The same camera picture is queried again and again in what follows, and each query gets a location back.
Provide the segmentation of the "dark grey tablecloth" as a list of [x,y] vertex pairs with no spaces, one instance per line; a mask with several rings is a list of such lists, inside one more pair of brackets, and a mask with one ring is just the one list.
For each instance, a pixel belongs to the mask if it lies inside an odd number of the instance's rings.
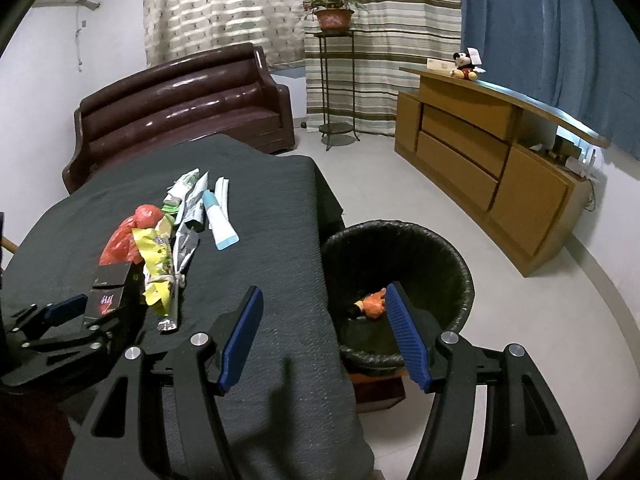
[[320,257],[342,210],[308,157],[267,155],[218,134],[99,171],[26,235],[4,274],[3,314],[86,292],[119,223],[137,206],[159,204],[192,169],[229,180],[229,217],[240,239],[218,250],[202,234],[186,272],[178,332],[161,334],[149,314],[142,349],[174,348],[259,287],[262,322],[240,382],[219,402],[242,475],[368,478],[374,457],[341,363]]

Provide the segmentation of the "beige patterned curtain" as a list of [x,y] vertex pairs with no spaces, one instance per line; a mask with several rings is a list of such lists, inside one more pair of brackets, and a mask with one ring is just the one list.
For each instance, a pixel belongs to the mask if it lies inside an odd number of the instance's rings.
[[250,42],[276,70],[304,64],[303,0],[143,0],[146,64]]

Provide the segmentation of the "dark picture frame on shelf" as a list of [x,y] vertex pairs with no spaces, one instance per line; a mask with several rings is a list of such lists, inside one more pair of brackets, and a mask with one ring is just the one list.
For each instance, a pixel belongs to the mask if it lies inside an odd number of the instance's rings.
[[580,156],[582,156],[582,149],[571,140],[567,140],[562,136],[556,136],[551,149],[551,154],[554,155],[556,160],[564,164],[564,162],[569,158],[580,159]]

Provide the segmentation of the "yellow snack wrapper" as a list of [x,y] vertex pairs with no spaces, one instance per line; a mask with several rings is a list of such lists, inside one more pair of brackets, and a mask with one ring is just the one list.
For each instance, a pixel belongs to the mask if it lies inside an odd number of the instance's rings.
[[175,314],[178,285],[171,252],[173,227],[171,216],[164,214],[154,228],[132,230],[134,244],[143,259],[143,298],[160,316],[157,330],[164,334],[178,328]]

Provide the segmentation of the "wooden sideboard cabinet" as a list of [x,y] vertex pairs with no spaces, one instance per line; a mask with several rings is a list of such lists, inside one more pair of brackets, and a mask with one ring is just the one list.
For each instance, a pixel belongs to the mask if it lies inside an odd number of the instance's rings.
[[592,193],[565,166],[560,129],[591,146],[608,140],[523,93],[417,70],[397,98],[395,150],[446,193],[524,276],[562,249]]

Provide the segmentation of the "blue curtain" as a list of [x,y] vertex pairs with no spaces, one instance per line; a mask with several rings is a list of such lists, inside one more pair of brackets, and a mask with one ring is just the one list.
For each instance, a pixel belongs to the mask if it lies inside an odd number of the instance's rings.
[[487,79],[639,155],[639,40],[613,0],[461,0]]

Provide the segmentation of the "dark brown leather sofa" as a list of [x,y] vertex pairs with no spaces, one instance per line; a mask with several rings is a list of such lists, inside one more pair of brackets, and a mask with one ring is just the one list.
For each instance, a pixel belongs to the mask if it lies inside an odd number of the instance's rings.
[[294,148],[290,90],[275,81],[261,47],[235,44],[153,66],[83,98],[67,192],[145,152],[224,134],[257,151]]

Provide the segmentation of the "striped curtain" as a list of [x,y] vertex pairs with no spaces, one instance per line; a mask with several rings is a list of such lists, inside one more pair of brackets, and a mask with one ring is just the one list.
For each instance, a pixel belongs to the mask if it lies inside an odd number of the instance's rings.
[[[366,7],[352,16],[356,41],[356,126],[359,133],[395,131],[398,93],[414,89],[408,68],[428,58],[446,58],[461,42],[461,0],[360,0]],[[321,124],[318,21],[305,24],[307,115]]]

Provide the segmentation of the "small box on cabinet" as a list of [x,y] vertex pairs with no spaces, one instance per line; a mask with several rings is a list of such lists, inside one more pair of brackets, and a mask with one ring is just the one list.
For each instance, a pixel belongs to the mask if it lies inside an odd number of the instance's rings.
[[426,68],[432,72],[450,76],[457,66],[454,61],[440,60],[439,58],[428,58],[426,61]]

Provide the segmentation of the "potted plant terracotta pot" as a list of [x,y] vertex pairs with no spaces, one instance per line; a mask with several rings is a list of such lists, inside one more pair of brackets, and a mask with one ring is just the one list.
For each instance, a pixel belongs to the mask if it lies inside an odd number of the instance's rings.
[[360,0],[303,0],[303,8],[316,18],[322,34],[338,35],[349,32],[352,16],[366,7]]

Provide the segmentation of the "Mickey Mouse plush toy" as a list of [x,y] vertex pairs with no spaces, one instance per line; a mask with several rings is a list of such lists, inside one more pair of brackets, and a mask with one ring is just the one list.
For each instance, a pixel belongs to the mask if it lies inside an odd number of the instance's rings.
[[454,68],[451,71],[451,76],[454,78],[476,81],[480,74],[485,73],[480,51],[475,48],[468,47],[464,51],[456,52],[452,57],[454,58]]

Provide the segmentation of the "white blue toothpaste tube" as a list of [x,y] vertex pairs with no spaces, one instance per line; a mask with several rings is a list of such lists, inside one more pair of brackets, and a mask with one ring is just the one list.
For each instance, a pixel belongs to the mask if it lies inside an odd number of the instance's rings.
[[228,192],[229,180],[220,177],[214,190],[206,190],[202,195],[209,229],[213,233],[218,250],[224,250],[240,240],[229,220]]

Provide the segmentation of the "white router on shelf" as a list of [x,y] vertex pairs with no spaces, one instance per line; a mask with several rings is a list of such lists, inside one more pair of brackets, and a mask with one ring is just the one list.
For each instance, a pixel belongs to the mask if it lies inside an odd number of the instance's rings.
[[579,177],[591,179],[597,154],[596,148],[587,148],[584,154],[579,154],[577,157],[570,156],[565,162],[565,167]]

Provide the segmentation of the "orange plastic bag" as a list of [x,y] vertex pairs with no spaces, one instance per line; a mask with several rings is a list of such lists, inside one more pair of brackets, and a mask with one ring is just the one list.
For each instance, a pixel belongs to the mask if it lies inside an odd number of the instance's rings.
[[386,289],[382,288],[374,294],[363,297],[354,303],[356,317],[380,318],[386,311],[385,307]]

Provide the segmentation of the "black metal plant stand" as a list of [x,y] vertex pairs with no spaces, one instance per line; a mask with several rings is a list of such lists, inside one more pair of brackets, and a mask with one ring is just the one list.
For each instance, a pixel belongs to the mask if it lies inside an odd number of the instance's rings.
[[350,30],[315,32],[321,82],[321,133],[328,152],[338,136],[360,140],[356,126],[356,41]]

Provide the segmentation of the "green white wrapper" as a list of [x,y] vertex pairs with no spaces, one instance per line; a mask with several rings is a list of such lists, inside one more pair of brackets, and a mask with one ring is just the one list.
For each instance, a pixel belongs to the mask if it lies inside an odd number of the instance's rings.
[[163,210],[178,209],[199,177],[200,170],[198,168],[178,177],[175,183],[168,188],[167,194],[163,199]]

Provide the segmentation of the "white printed tube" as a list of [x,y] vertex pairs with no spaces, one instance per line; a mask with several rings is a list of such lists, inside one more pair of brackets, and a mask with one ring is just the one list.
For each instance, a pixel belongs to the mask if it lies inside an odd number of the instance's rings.
[[176,273],[182,273],[198,246],[198,233],[204,230],[205,208],[203,193],[208,190],[208,172],[194,182],[186,194],[177,217],[177,229],[174,248],[172,248],[172,263]]

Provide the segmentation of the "dark brown cigarette pack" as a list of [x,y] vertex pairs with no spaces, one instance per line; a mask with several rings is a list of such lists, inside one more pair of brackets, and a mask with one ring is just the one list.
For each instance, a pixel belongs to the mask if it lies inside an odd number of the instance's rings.
[[98,267],[87,299],[85,325],[101,322],[120,309],[133,268],[131,262]]

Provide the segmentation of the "red plastic bag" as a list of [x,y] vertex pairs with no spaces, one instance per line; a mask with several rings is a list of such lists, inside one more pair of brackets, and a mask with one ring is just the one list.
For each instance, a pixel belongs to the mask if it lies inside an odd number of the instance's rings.
[[151,229],[164,218],[163,211],[154,205],[137,206],[132,216],[120,222],[106,243],[99,258],[100,266],[131,262],[142,263],[138,246],[134,241],[133,229]]

